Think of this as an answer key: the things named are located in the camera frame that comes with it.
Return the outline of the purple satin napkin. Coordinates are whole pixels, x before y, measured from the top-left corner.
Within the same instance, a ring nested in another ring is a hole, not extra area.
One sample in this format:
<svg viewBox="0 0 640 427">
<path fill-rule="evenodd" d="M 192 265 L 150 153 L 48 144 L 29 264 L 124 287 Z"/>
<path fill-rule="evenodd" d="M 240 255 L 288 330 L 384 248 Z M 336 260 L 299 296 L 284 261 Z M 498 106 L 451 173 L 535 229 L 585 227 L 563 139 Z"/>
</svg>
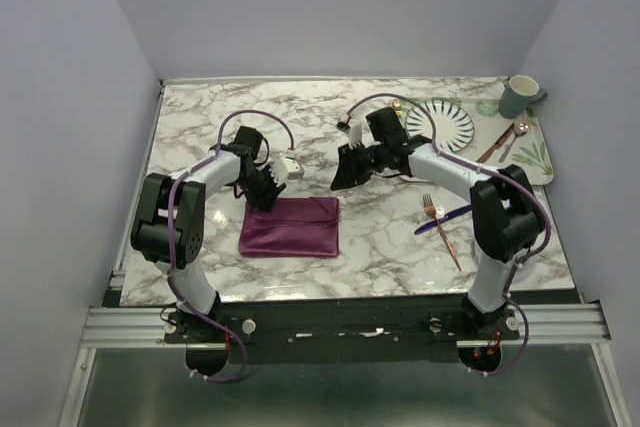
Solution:
<svg viewBox="0 0 640 427">
<path fill-rule="evenodd" d="M 269 212 L 246 203 L 238 251 L 247 258 L 335 258 L 339 221 L 336 197 L 278 198 Z"/>
</svg>

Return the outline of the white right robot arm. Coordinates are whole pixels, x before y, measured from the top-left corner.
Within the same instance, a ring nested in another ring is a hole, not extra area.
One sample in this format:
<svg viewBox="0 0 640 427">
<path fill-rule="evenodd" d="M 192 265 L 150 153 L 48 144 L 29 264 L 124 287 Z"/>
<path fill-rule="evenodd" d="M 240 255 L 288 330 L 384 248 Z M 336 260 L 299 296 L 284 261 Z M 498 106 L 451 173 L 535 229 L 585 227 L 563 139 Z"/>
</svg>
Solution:
<svg viewBox="0 0 640 427">
<path fill-rule="evenodd" d="M 479 265 L 462 303 L 460 326 L 480 339 L 496 327 L 507 292 L 520 264 L 530 256 L 538 236 L 549 227 L 544 209 L 517 166 L 496 170 L 467 161 L 422 135 L 410 137 L 391 107 L 366 116 L 375 143 L 362 141 L 362 126 L 349 118 L 337 128 L 348 135 L 338 148 L 333 191 L 352 189 L 386 169 L 427 180 L 456 194 L 471 206 Z"/>
</svg>

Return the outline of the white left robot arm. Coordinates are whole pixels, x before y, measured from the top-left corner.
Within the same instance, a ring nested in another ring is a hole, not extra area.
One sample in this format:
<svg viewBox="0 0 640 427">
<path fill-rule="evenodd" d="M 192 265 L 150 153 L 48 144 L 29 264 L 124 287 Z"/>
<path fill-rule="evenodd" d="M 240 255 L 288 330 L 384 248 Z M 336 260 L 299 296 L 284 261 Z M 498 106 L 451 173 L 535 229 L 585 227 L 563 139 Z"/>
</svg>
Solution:
<svg viewBox="0 0 640 427">
<path fill-rule="evenodd" d="M 302 172 L 297 161 L 257 160 L 264 136 L 242 126 L 233 141 L 212 148 L 196 164 L 171 175 L 146 176 L 134 215 L 130 243 L 168 278 L 187 329 L 201 342 L 214 340 L 222 327 L 215 312 L 218 292 L 198 260 L 204 241 L 206 202 L 224 187 L 236 187 L 250 207 L 269 211 L 286 181 Z"/>
</svg>

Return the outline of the rose gold fork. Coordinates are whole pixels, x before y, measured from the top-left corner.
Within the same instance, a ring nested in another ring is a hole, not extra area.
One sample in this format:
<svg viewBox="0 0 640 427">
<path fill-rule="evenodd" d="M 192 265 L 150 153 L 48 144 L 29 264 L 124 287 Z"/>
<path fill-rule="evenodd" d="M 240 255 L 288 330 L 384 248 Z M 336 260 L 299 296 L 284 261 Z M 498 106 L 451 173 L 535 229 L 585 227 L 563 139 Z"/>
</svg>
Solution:
<svg viewBox="0 0 640 427">
<path fill-rule="evenodd" d="M 462 271 L 461 265 L 459 263 L 459 259 L 458 256 L 454 250 L 453 245 L 451 244 L 445 230 L 443 229 L 442 225 L 441 225 L 441 221 L 440 218 L 438 217 L 438 213 L 437 213 L 437 209 L 433 203 L 433 199 L 431 197 L 430 194 L 424 194 L 422 196 L 422 207 L 423 210 L 425 212 L 425 214 L 432 219 L 435 223 L 436 223 L 436 228 L 440 234 L 441 239 L 443 240 L 449 255 L 451 256 L 456 268 L 459 271 Z"/>
</svg>

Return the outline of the striped white blue plate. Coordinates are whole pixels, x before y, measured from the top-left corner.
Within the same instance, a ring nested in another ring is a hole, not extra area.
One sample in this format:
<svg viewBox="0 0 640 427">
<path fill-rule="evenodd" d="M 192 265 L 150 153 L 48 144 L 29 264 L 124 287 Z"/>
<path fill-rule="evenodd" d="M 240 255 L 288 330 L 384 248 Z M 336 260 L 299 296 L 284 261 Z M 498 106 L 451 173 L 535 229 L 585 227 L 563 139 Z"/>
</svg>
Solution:
<svg viewBox="0 0 640 427">
<path fill-rule="evenodd" d="M 472 118 L 459 105 L 444 99 L 425 100 L 421 109 L 412 107 L 407 112 L 405 129 L 410 137 L 432 138 L 433 129 L 426 112 L 434 121 L 436 138 L 442 147 L 459 152 L 471 144 L 475 135 Z"/>
</svg>

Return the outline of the leaf pattern serving tray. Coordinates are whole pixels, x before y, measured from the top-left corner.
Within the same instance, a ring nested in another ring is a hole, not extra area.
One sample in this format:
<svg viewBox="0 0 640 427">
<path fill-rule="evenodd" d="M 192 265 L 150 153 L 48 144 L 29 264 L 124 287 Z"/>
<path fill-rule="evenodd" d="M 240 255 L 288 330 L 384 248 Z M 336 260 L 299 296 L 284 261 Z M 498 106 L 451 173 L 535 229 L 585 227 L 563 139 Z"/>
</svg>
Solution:
<svg viewBox="0 0 640 427">
<path fill-rule="evenodd" d="M 529 124 L 529 132 L 516 141 L 506 161 L 500 163 L 499 158 L 505 147 L 512 141 L 513 133 L 485 164 L 496 168 L 516 164 L 524 169 L 530 183 L 534 186 L 543 186 L 553 180 L 554 169 L 552 162 L 541 127 L 534 114 L 526 112 L 515 120 L 505 119 L 498 113 L 498 101 L 496 99 L 431 97 L 420 99 L 418 102 L 423 106 L 425 100 L 431 99 L 444 99 L 457 104 L 472 118 L 475 125 L 475 135 L 471 144 L 459 152 L 453 152 L 470 161 L 477 161 L 511 123 L 514 123 L 515 126 L 521 121 L 527 122 Z M 401 101 L 401 104 L 403 111 L 399 114 L 399 118 L 405 127 L 405 116 L 414 106 L 406 101 Z"/>
</svg>

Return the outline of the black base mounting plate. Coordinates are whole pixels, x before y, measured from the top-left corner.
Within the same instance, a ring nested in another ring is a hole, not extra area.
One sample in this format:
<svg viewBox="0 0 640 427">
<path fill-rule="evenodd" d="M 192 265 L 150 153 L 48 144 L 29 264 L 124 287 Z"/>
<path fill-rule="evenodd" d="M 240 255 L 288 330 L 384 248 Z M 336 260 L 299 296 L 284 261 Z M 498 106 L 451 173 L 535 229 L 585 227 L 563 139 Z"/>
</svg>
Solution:
<svg viewBox="0 0 640 427">
<path fill-rule="evenodd" d="M 428 360 L 455 363 L 474 347 L 520 338 L 513 310 L 474 314 L 462 294 L 330 300 L 224 302 L 216 328 L 175 310 L 169 345 L 229 354 L 253 365 Z"/>
</svg>

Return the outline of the silver spoon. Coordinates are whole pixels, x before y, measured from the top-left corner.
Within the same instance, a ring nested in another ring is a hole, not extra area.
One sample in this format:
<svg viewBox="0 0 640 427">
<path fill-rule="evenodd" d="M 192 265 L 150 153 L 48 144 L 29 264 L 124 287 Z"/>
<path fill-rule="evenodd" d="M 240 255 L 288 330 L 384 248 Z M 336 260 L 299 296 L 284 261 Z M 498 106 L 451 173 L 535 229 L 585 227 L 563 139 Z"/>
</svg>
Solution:
<svg viewBox="0 0 640 427">
<path fill-rule="evenodd" d="M 510 151 L 512 150 L 514 144 L 516 143 L 516 141 L 518 139 L 520 139 L 521 137 L 523 137 L 524 135 L 526 135 L 529 132 L 529 124 L 527 122 L 521 121 L 518 124 L 516 124 L 513 128 L 513 139 L 512 141 L 505 147 L 504 151 L 502 152 L 500 158 L 499 158 L 499 162 L 500 163 L 504 163 L 507 159 L 507 157 L 510 154 Z"/>
</svg>

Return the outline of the grey green mug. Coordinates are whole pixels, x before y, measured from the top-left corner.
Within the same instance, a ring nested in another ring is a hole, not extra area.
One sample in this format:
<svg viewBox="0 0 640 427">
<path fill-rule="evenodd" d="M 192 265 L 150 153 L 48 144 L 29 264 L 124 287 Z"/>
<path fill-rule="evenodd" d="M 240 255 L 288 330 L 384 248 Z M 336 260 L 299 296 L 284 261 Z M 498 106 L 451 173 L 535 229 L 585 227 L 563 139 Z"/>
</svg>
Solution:
<svg viewBox="0 0 640 427">
<path fill-rule="evenodd" d="M 536 80 L 526 75 L 511 76 L 503 85 L 498 113 L 506 119 L 515 119 L 531 105 L 544 101 L 548 95 Z"/>
</svg>

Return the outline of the white saucer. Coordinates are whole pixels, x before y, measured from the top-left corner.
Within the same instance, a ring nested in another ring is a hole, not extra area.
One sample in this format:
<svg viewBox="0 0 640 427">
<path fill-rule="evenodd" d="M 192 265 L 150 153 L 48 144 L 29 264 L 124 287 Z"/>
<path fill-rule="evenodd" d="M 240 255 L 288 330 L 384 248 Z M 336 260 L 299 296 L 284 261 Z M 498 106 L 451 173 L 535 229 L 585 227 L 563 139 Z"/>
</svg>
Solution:
<svg viewBox="0 0 640 427">
<path fill-rule="evenodd" d="M 537 266 L 537 255 L 527 257 L 518 267 L 514 282 L 516 284 L 524 282 L 534 271 Z"/>
</svg>

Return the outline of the purple handled knife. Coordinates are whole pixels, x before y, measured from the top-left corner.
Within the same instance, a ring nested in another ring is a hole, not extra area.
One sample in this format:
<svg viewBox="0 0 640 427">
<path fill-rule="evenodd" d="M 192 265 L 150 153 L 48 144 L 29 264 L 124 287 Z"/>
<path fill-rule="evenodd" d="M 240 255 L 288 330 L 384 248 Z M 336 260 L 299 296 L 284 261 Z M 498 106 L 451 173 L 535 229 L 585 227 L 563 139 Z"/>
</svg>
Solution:
<svg viewBox="0 0 640 427">
<path fill-rule="evenodd" d="M 438 217 L 436 220 L 431 220 L 425 224 L 423 224 L 422 226 L 420 226 L 419 228 L 417 228 L 414 231 L 415 235 L 420 235 L 424 232 L 427 232 L 433 228 L 435 228 L 437 226 L 438 223 L 444 223 L 447 222 L 449 220 L 453 220 L 455 218 L 458 218 L 462 215 L 465 215 L 466 213 L 469 213 L 471 211 L 471 206 L 470 205 L 466 205 L 463 207 L 459 207 L 453 210 L 450 210 L 446 213 L 439 213 Z"/>
</svg>

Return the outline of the brown handled knife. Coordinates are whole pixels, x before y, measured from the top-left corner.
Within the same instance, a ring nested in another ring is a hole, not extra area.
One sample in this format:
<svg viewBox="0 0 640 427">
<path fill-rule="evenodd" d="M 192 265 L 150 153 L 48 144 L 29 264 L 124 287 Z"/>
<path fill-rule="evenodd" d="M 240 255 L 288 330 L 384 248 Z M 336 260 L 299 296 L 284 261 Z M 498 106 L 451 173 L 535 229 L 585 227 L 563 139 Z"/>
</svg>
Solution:
<svg viewBox="0 0 640 427">
<path fill-rule="evenodd" d="M 496 139 L 496 141 L 477 159 L 478 163 L 485 163 L 490 159 L 493 153 L 505 144 L 510 135 L 513 133 L 514 123 L 511 123 L 509 127 Z"/>
</svg>

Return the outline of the aluminium frame rail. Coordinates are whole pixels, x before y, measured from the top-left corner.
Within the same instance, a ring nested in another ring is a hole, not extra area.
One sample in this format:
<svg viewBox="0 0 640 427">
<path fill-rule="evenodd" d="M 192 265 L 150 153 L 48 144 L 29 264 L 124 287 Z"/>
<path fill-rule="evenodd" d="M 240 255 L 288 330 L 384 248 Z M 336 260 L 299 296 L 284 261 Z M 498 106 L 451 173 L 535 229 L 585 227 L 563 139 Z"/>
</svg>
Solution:
<svg viewBox="0 0 640 427">
<path fill-rule="evenodd" d="M 414 338 L 458 348 L 599 344 L 611 335 L 597 304 L 534 304 L 510 307 L 493 327 L 464 326 L 453 307 L 369 305 L 334 301 L 228 304 L 225 330 L 174 308 L 95 308 L 89 311 L 84 348 L 178 347 L 220 349 L 231 333 L 248 346 L 289 345 L 297 341 Z"/>
</svg>

